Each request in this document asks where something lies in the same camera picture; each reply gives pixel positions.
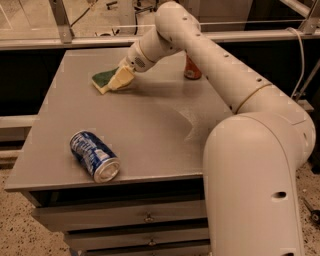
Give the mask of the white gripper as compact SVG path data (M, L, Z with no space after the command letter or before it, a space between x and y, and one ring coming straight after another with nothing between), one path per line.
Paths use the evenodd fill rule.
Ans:
M116 91L128 86L134 79L134 72L146 72L156 64L156 47L150 43L137 41L128 49L120 61L119 68L111 77L107 87Z

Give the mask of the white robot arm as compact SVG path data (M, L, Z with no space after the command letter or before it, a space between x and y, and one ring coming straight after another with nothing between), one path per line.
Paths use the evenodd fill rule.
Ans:
M135 42L110 83L117 90L162 57L185 51L231 117L210 133L203 180L214 256L304 256L296 170L316 141L308 113L267 79L203 35L174 1Z

